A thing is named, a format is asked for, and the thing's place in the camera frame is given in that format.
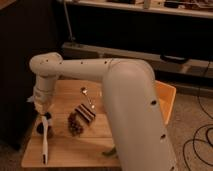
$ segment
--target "small dark object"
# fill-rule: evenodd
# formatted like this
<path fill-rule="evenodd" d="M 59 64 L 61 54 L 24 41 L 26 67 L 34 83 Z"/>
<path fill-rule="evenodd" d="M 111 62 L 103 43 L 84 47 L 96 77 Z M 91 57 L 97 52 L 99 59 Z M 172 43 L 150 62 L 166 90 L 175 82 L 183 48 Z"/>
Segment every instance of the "small dark object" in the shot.
<path fill-rule="evenodd" d="M 165 7 L 168 7 L 168 8 L 178 8 L 180 5 L 180 1 L 179 0 L 166 0 L 165 3 L 164 3 L 164 6 Z"/>
<path fill-rule="evenodd" d="M 39 133 L 39 134 L 42 134 L 44 133 L 44 126 L 43 126 L 43 123 L 40 122 L 36 128 L 36 131 Z M 53 130 L 52 130 L 52 127 L 51 126 L 48 126 L 48 130 L 47 130 L 47 138 L 51 138 L 53 136 Z"/>
<path fill-rule="evenodd" d="M 46 113 L 44 115 L 47 120 L 50 120 L 52 119 L 52 116 L 50 113 Z M 36 131 L 39 133 L 39 134 L 43 134 L 44 133 L 44 126 L 43 126 L 43 123 L 40 122 L 36 128 Z M 48 125 L 48 130 L 47 130 L 47 138 L 51 138 L 53 136 L 53 129 L 52 129 L 52 126 L 51 125 Z"/>
<path fill-rule="evenodd" d="M 82 113 L 79 109 L 75 109 L 75 111 L 77 112 L 77 114 L 87 123 L 90 124 L 91 120 L 89 118 L 87 118 L 84 113 Z"/>
<path fill-rule="evenodd" d="M 43 163 L 46 163 L 45 155 L 43 154 Z"/>
<path fill-rule="evenodd" d="M 68 128 L 72 136 L 80 135 L 83 133 L 84 129 L 80 122 L 76 119 L 77 113 L 71 113 L 68 117 Z"/>
<path fill-rule="evenodd" d="M 94 116 L 91 115 L 88 111 L 86 111 L 82 106 L 78 106 L 78 108 L 79 108 L 82 112 L 84 112 L 84 114 L 86 114 L 91 120 L 94 119 Z"/>
<path fill-rule="evenodd" d="M 81 104 L 91 115 L 93 115 L 94 117 L 96 117 L 96 114 L 94 112 L 92 112 L 85 104 Z"/>
<path fill-rule="evenodd" d="M 104 152 L 102 152 L 102 154 L 104 156 L 106 156 L 106 157 L 110 157 L 110 156 L 112 156 L 112 155 L 114 155 L 116 153 L 117 153 L 117 151 L 116 151 L 115 147 L 113 147 L 110 151 L 104 151 Z"/>

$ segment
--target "dark background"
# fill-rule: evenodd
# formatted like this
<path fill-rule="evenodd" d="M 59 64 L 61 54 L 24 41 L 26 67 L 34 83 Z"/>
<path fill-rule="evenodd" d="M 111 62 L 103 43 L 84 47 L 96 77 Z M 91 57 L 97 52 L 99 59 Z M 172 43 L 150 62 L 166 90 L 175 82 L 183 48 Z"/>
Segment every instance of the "dark background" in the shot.
<path fill-rule="evenodd" d="M 69 6 L 77 43 L 212 60 L 213 22 L 171 15 Z M 36 114 L 26 103 L 35 75 L 29 60 L 69 39 L 63 6 L 19 0 L 0 11 L 0 139 L 18 149 Z"/>
<path fill-rule="evenodd" d="M 26 103 L 35 79 L 29 60 L 59 47 L 51 0 L 19 0 L 0 11 L 0 139 L 14 148 L 35 118 Z"/>
<path fill-rule="evenodd" d="M 212 19 L 78 5 L 69 5 L 68 11 L 78 43 L 213 60 Z M 66 22 L 59 23 L 66 33 Z"/>

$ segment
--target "screw hole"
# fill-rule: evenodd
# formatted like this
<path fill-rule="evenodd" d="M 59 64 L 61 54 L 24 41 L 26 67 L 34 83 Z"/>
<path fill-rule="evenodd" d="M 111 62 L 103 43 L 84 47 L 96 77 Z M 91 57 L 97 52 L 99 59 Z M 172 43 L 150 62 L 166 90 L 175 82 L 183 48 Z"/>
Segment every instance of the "screw hole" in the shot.
<path fill-rule="evenodd" d="M 175 167 L 174 166 L 172 166 L 172 168 L 170 169 L 170 171 L 174 171 L 175 170 Z"/>
<path fill-rule="evenodd" d="M 160 140 L 164 140 L 166 138 L 166 134 L 161 135 Z"/>
<path fill-rule="evenodd" d="M 157 101 L 156 100 L 153 100 L 152 102 L 151 102 L 151 105 L 156 105 L 157 104 Z"/>

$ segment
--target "cable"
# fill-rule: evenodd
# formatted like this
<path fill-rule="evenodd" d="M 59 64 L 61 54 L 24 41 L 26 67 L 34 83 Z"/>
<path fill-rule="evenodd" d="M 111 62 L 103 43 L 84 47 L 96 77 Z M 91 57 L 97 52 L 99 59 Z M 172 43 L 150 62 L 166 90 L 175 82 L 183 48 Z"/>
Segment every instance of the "cable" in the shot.
<path fill-rule="evenodd" d="M 184 143 L 184 145 L 183 145 L 183 151 L 182 151 L 182 152 L 183 152 L 183 159 L 184 159 L 185 165 L 186 165 L 186 167 L 187 167 L 187 169 L 188 169 L 189 171 L 191 171 L 191 168 L 189 167 L 188 161 L 187 161 L 187 159 L 186 159 L 185 148 L 186 148 L 186 145 L 187 145 L 188 143 L 190 143 L 190 142 L 192 142 L 193 151 L 194 151 L 195 155 L 197 156 L 197 158 L 198 158 L 200 161 L 202 161 L 203 163 L 205 163 L 206 165 L 208 165 L 208 166 L 210 166 L 210 167 L 213 167 L 213 163 L 210 163 L 210 162 L 204 160 L 204 159 L 201 157 L 201 155 L 197 152 L 197 149 L 196 149 L 196 146 L 195 146 L 195 142 L 202 142 L 202 143 L 205 143 L 205 144 L 209 145 L 210 147 L 212 147 L 212 146 L 209 144 L 208 140 L 205 141 L 205 140 L 203 140 L 203 139 L 198 139 L 198 138 L 196 138 L 196 137 L 197 137 L 197 134 L 199 133 L 199 131 L 200 131 L 201 129 L 203 129 L 203 128 L 205 128 L 205 127 L 209 127 L 209 126 L 211 126 L 211 127 L 208 128 L 207 131 L 208 131 L 208 130 L 213 130 L 213 124 L 206 124 L 206 125 L 203 125 L 203 126 L 199 127 L 199 128 L 195 131 L 195 133 L 194 133 L 194 135 L 193 135 L 193 139 L 187 140 L 187 141 Z"/>
<path fill-rule="evenodd" d="M 207 71 L 209 70 L 209 66 L 211 64 L 211 61 L 209 61 L 207 67 L 205 68 L 205 70 L 203 71 L 203 74 L 202 74 L 202 78 L 205 78 L 205 75 L 207 73 Z M 199 103 L 199 106 L 200 108 L 202 109 L 202 111 L 210 118 L 210 119 L 213 119 L 213 116 L 211 116 L 207 111 L 206 109 L 203 107 L 202 103 L 201 103 L 201 100 L 200 100 L 200 91 L 201 91 L 201 85 L 199 84 L 199 87 L 198 87 L 198 92 L 197 92 L 197 100 L 198 100 L 198 103 Z"/>
<path fill-rule="evenodd" d="M 211 145 L 213 147 L 213 143 L 211 142 L 210 138 L 209 138 L 209 132 L 212 131 L 213 128 L 208 128 L 206 131 L 206 140 L 208 141 L 209 145 Z"/>
<path fill-rule="evenodd" d="M 203 74 L 202 74 L 202 76 L 201 76 L 201 79 L 205 78 L 205 75 L 206 75 L 206 73 L 207 73 L 207 71 L 208 71 L 208 69 L 209 69 L 210 64 L 211 64 L 211 61 L 209 61 L 207 67 L 205 68 L 205 70 L 204 70 L 204 72 L 203 72 Z M 197 92 L 197 99 L 198 99 L 199 106 L 200 106 L 200 108 L 202 109 L 202 111 L 203 111 L 210 119 L 213 119 L 213 116 L 210 115 L 210 114 L 206 111 L 206 109 L 203 107 L 203 105 L 202 105 L 202 103 L 201 103 L 201 100 L 200 100 L 200 91 L 201 91 L 201 85 L 199 84 L 198 92 Z M 206 128 L 206 127 L 209 127 L 209 126 L 211 126 L 211 127 L 208 128 L 208 129 L 206 130 L 206 132 L 205 132 L 206 141 L 203 140 L 203 139 L 198 139 L 198 138 L 196 138 L 196 137 L 197 137 L 197 134 L 199 133 L 199 131 L 200 131 L 201 129 Z M 212 130 L 213 130 L 213 124 L 206 124 L 206 125 L 203 125 L 203 126 L 199 127 L 199 128 L 195 131 L 195 133 L 194 133 L 194 135 L 193 135 L 193 139 L 189 139 L 189 140 L 187 140 L 187 141 L 184 143 L 184 145 L 183 145 L 183 151 L 182 151 L 182 152 L 183 152 L 183 159 L 184 159 L 185 165 L 186 165 L 186 167 L 187 167 L 187 169 L 188 169 L 189 171 L 191 171 L 191 168 L 189 167 L 189 164 L 188 164 L 188 162 L 187 162 L 187 160 L 186 160 L 185 148 L 186 148 L 186 145 L 187 145 L 188 143 L 190 143 L 190 142 L 192 142 L 193 151 L 194 151 L 196 157 L 197 157 L 200 161 L 202 161 L 203 163 L 205 163 L 206 165 L 208 165 L 208 166 L 210 166 L 210 167 L 213 167 L 213 163 L 210 163 L 210 162 L 204 160 L 204 159 L 199 155 L 199 153 L 197 152 L 196 146 L 195 146 L 195 142 L 202 142 L 202 143 L 205 143 L 205 144 L 207 144 L 207 145 L 209 145 L 210 147 L 213 148 L 213 143 L 212 143 L 212 141 L 210 140 L 210 137 L 209 137 L 209 133 L 210 133 L 210 131 L 212 131 Z"/>

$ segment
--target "object on table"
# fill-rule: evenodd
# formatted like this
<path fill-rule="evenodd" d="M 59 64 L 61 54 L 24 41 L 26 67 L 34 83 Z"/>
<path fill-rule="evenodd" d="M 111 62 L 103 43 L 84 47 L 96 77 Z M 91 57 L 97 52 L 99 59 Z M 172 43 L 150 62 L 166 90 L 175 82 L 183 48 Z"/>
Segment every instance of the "object on table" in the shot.
<path fill-rule="evenodd" d="M 116 151 L 116 148 L 113 147 L 110 151 L 104 151 L 104 152 L 102 152 L 102 154 L 106 157 L 110 157 L 110 156 L 117 154 L 117 151 Z"/>
<path fill-rule="evenodd" d="M 44 116 L 47 118 L 47 122 L 48 122 L 48 129 L 47 129 L 47 138 L 52 138 L 54 133 L 53 133 L 53 129 L 52 129 L 52 116 L 50 113 L 46 113 L 44 114 Z M 43 126 L 43 123 L 40 122 L 36 128 L 36 131 L 39 133 L 39 134 L 42 134 L 44 133 L 44 126 Z"/>
<path fill-rule="evenodd" d="M 77 113 L 71 113 L 68 117 L 68 122 L 69 122 L 68 128 L 72 136 L 80 135 L 84 131 L 83 126 L 77 120 L 76 116 L 77 116 Z"/>
<path fill-rule="evenodd" d="M 92 103 L 92 100 L 88 97 L 88 90 L 87 90 L 87 88 L 86 87 L 81 87 L 81 93 L 86 97 L 86 99 L 87 99 L 90 107 L 92 109 L 94 109 L 95 105 Z"/>
<path fill-rule="evenodd" d="M 47 142 L 47 130 L 48 130 L 48 121 L 45 115 L 41 116 L 44 133 L 43 133 L 43 163 L 47 164 L 48 162 L 48 142 Z"/>

